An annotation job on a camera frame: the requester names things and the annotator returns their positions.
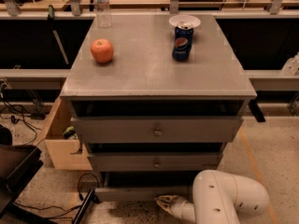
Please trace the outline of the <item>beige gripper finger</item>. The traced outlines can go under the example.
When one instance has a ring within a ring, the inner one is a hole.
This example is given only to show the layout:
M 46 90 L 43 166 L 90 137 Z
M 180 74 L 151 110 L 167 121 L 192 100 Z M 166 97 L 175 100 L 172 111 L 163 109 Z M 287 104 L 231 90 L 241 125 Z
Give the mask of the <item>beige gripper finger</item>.
M 178 199 L 178 197 L 178 195 L 161 195 L 158 197 L 157 202 L 171 203 L 174 200 Z
M 156 203 L 167 213 L 172 214 L 173 210 L 172 210 L 172 205 L 173 202 L 170 200 L 160 200 L 158 199 L 156 201 Z

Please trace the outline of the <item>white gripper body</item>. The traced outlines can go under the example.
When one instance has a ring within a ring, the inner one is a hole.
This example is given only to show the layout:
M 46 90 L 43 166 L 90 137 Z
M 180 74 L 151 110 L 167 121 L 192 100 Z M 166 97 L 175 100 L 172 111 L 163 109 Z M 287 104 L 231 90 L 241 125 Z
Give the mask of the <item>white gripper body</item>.
M 180 196 L 176 196 L 169 204 L 170 214 L 173 217 L 189 222 L 195 221 L 194 206 Z

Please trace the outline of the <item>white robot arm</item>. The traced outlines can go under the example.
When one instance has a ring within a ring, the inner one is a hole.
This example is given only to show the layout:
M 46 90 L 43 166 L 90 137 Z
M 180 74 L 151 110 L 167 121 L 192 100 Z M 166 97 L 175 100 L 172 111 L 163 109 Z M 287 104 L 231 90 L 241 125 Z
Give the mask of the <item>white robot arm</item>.
M 192 184 L 192 202 L 178 195 L 162 195 L 156 203 L 171 216 L 193 224 L 240 224 L 238 213 L 258 216 L 267 211 L 270 198 L 256 180 L 205 170 Z

